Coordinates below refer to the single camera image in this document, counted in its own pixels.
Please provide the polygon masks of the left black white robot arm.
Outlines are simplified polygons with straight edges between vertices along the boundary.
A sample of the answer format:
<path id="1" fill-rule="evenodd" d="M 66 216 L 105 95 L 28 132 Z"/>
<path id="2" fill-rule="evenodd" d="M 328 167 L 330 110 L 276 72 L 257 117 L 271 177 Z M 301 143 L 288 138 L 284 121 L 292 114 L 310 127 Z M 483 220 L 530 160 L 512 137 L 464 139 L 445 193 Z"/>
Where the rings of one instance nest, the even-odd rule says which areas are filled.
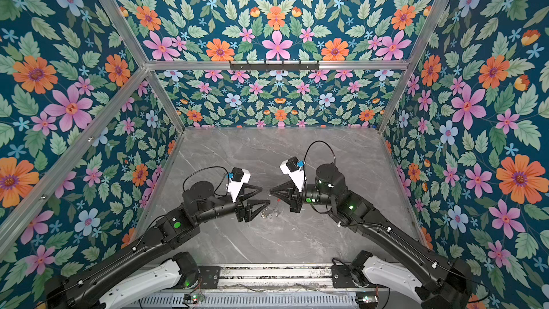
<path id="1" fill-rule="evenodd" d="M 196 287 L 200 270 L 188 252 L 176 253 L 151 270 L 143 267 L 193 239 L 203 223 L 227 215 L 235 215 L 240 222 L 252 221 L 270 205 L 269 200 L 255 199 L 261 191 L 243 184 L 236 198 L 216 197 L 212 183 L 195 183 L 182 193 L 178 207 L 159 216 L 114 255 L 74 276 L 48 280 L 46 308 L 123 308 L 160 290 Z"/>

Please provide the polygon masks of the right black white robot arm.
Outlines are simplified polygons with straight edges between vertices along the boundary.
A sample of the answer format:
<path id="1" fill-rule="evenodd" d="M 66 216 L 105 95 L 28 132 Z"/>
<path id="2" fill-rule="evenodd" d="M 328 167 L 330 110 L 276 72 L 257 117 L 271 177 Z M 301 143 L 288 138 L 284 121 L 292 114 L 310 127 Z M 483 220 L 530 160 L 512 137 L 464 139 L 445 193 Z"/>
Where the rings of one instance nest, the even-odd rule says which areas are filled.
<path id="1" fill-rule="evenodd" d="M 273 187 L 270 194 L 299 213 L 304 204 L 327 206 L 328 216 L 373 241 L 391 257 L 388 263 L 369 252 L 361 252 L 351 263 L 356 283 L 385 286 L 409 297 L 422 308 L 466 308 L 473 294 L 470 266 L 463 260 L 449 260 L 413 239 L 372 203 L 348 188 L 345 176 L 335 163 L 316 170 L 313 183 L 307 182 L 305 164 L 293 157 L 280 165 L 290 181 Z"/>

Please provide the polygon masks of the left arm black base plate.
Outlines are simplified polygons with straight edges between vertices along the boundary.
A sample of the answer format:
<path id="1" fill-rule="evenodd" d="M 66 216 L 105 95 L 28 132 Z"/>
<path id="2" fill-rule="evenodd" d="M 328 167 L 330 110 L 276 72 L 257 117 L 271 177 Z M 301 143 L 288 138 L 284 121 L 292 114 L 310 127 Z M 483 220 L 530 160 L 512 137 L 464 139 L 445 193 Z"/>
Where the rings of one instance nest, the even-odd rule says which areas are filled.
<path id="1" fill-rule="evenodd" d="M 217 289 L 220 281 L 220 266 L 199 266 L 186 280 L 186 288 L 191 290 Z"/>

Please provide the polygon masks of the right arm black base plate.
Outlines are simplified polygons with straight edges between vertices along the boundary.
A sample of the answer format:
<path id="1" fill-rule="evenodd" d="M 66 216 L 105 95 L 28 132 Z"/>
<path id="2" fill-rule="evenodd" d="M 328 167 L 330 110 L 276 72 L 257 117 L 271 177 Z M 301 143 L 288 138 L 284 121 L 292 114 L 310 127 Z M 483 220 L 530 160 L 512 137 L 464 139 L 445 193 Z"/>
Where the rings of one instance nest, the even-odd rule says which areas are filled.
<path id="1" fill-rule="evenodd" d="M 365 276 L 359 276 L 356 270 L 348 266 L 332 264 L 331 272 L 334 288 L 366 288 L 370 285 Z"/>

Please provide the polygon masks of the large keyring with red grip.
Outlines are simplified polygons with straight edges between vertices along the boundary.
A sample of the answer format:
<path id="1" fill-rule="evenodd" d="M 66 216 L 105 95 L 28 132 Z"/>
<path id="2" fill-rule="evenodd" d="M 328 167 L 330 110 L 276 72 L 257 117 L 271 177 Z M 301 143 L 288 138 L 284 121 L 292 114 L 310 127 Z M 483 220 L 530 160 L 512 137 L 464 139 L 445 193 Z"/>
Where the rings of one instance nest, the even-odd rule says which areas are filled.
<path id="1" fill-rule="evenodd" d="M 268 207 L 261 212 L 261 217 L 266 220 L 271 220 L 278 217 L 280 214 L 281 212 L 277 208 Z"/>

